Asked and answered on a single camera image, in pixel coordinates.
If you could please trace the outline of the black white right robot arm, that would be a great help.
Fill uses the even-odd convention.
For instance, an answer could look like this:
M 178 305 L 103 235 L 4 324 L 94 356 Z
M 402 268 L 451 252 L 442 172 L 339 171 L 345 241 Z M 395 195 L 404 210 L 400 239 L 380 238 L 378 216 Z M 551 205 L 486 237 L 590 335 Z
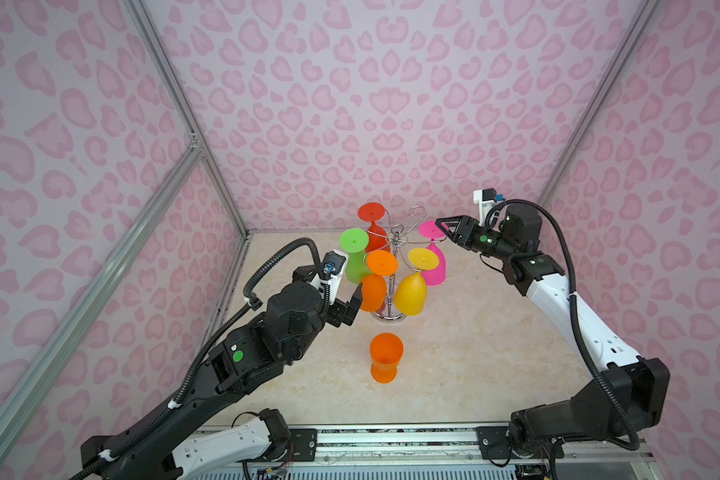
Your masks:
M 623 341 L 581 297 L 569 246 L 552 214 L 509 199 L 482 219 L 442 217 L 435 225 L 454 244 L 499 260 L 506 282 L 553 323 L 590 376 L 568 400 L 514 412 L 509 448 L 530 456 L 547 445 L 604 441 L 638 450 L 640 431 L 660 422 L 669 369 Z

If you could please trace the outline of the orange back wine glass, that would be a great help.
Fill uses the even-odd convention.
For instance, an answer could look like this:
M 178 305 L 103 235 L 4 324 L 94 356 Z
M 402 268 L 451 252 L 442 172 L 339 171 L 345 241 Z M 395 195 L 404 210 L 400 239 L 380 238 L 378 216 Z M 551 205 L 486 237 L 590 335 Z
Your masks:
M 404 344 L 398 336 L 392 333 L 377 335 L 370 343 L 370 372 L 373 379 L 382 384 L 392 382 L 397 376 L 403 354 Z

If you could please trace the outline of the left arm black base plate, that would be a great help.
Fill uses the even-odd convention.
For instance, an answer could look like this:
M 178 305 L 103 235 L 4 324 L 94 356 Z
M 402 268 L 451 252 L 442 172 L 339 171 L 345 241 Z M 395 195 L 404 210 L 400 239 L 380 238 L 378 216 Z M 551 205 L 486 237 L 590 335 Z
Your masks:
M 314 428 L 291 429 L 287 436 L 278 435 L 275 442 L 255 462 L 312 462 L 316 457 L 318 431 Z

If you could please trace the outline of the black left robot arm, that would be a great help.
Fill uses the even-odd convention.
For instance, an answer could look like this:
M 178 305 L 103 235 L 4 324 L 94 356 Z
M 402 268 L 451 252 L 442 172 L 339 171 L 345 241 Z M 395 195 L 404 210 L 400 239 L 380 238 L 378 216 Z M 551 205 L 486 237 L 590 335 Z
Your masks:
M 348 301 L 336 297 L 346 262 L 346 255 L 330 251 L 321 262 L 295 269 L 264 311 L 214 336 L 169 399 L 117 435 L 86 440 L 76 478 L 194 479 L 230 463 L 288 456 L 291 432 L 276 409 L 209 436 L 196 432 L 301 360 L 325 326 L 354 322 L 361 293 Z

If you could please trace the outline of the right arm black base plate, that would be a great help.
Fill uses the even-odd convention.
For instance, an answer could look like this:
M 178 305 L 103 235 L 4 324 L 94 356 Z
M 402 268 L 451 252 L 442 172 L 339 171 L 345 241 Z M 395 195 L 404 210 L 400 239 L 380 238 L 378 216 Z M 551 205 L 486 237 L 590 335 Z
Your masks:
M 520 460 L 548 461 L 565 457 L 562 445 L 555 446 L 554 441 L 521 445 L 511 435 L 508 425 L 478 426 L 475 428 L 477 444 L 483 460 L 488 460 L 500 467 Z

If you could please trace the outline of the yellow plastic wine glass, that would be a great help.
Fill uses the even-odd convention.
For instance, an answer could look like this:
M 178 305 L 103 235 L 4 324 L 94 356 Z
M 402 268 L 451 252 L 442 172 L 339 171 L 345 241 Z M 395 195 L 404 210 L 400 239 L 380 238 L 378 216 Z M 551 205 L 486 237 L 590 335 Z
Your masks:
M 414 248 L 408 253 L 408 262 L 413 267 L 413 273 L 400 282 L 393 302 L 402 314 L 416 316 L 422 313 L 428 295 L 428 286 L 423 273 L 436 269 L 440 260 L 427 248 Z

